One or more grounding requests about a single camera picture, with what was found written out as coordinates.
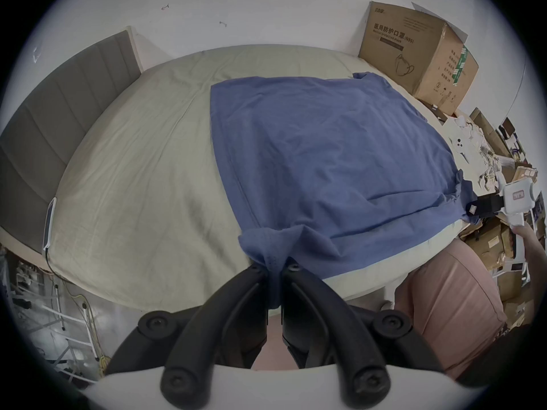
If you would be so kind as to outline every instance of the white wall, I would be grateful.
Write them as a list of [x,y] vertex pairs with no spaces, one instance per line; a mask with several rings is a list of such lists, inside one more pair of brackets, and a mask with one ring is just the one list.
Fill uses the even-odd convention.
[[[237,44],[301,44],[356,55],[370,1],[58,0],[21,52],[0,107],[0,132],[51,71],[125,26],[133,26],[138,34],[137,49],[145,69],[196,51]],[[470,113],[478,106],[493,125],[505,118],[517,97],[525,52],[489,0],[374,1],[410,8],[417,3],[468,33],[466,45],[480,69],[460,108]],[[35,47],[40,53],[36,63]],[[537,100],[535,84],[527,72],[510,118],[530,160],[543,169],[539,164],[547,156],[535,123],[545,116],[545,109],[543,100]]]

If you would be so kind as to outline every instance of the human hand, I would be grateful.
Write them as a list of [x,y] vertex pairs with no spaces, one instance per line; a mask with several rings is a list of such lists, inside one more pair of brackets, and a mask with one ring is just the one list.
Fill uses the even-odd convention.
[[526,255],[526,259],[528,259],[528,252],[530,249],[543,249],[536,233],[528,223],[524,223],[524,225],[520,226],[513,226],[511,230],[514,234],[521,236],[524,240],[524,254]]

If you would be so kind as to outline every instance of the blue cloth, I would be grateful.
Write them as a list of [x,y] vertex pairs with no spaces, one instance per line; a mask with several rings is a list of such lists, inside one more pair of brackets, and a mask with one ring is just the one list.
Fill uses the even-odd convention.
[[211,87],[215,158],[243,251],[320,278],[420,244],[475,200],[446,142],[389,83],[250,77]]

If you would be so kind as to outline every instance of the mask illustration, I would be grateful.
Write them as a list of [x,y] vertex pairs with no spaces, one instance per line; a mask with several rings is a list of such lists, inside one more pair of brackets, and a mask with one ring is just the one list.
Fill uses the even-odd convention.
[[408,73],[412,73],[414,65],[410,65],[408,61],[403,58],[403,54],[400,54],[395,58],[395,72],[397,76],[405,76]]

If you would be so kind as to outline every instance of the green label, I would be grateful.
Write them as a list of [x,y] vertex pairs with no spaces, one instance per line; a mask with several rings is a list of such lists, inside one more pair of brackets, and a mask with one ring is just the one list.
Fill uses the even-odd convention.
[[453,85],[458,85],[458,79],[460,78],[460,75],[463,71],[463,66],[466,64],[467,59],[467,48],[466,46],[462,47],[462,54],[460,55],[460,60],[458,61],[458,65],[456,65],[455,70],[452,72],[452,78],[454,79]]

